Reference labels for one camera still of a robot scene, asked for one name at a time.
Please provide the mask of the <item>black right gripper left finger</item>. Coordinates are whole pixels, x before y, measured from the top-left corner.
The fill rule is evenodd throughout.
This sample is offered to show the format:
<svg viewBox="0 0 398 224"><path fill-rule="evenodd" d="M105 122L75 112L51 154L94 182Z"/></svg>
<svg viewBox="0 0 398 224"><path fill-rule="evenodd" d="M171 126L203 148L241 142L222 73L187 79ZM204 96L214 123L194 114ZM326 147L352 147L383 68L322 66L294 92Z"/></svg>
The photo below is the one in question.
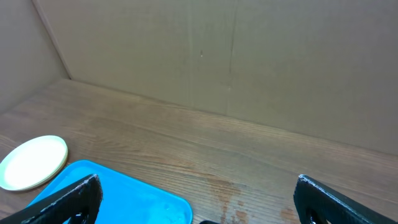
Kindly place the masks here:
<svg viewBox="0 0 398 224"><path fill-rule="evenodd" d="M1 224L94 224L102 199L100 178L90 174L2 219Z"/></svg>

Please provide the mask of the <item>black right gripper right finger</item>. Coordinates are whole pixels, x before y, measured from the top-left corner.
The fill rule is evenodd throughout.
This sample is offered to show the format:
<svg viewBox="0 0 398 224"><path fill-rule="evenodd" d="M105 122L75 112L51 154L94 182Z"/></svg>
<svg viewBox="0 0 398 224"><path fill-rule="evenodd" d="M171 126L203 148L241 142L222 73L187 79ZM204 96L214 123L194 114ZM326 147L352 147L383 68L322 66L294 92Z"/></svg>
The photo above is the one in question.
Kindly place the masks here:
<svg viewBox="0 0 398 224"><path fill-rule="evenodd" d="M298 177L294 204L303 224L397 224L304 174Z"/></svg>

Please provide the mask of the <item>light blue plate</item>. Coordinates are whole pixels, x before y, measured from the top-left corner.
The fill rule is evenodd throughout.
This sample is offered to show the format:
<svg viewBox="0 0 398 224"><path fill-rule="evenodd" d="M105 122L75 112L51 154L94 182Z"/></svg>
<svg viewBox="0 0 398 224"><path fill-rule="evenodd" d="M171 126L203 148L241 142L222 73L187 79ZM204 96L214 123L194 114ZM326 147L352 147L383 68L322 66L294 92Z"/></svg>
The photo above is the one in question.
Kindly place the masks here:
<svg viewBox="0 0 398 224"><path fill-rule="evenodd" d="M28 140L1 161L1 188L25 191L38 187L62 169L67 157L68 146L58 136Z"/></svg>

